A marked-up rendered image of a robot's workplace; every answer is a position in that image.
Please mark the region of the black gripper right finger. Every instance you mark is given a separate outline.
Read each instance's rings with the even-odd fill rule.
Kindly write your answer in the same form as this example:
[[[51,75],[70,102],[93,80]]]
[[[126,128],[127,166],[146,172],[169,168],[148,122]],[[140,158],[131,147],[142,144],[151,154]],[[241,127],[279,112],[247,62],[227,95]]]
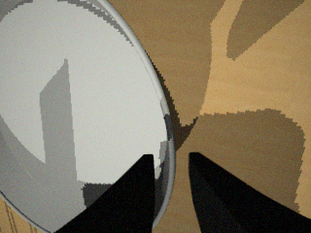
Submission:
[[[201,154],[189,153],[201,233],[311,233],[311,218],[265,196]]]

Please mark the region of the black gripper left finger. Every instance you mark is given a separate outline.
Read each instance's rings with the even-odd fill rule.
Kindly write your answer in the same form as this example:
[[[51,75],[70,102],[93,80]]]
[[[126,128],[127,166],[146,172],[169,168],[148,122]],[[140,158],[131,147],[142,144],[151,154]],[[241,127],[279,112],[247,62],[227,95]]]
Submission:
[[[107,191],[54,233],[152,233],[153,154],[141,156]]]

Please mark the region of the grey plate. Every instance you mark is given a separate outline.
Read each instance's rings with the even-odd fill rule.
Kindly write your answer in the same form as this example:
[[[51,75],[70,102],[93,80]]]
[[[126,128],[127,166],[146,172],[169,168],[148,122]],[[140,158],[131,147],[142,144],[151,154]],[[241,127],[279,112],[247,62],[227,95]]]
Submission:
[[[144,154],[154,155],[153,231],[175,181],[173,124],[150,58],[112,4],[0,0],[1,198],[54,233]]]

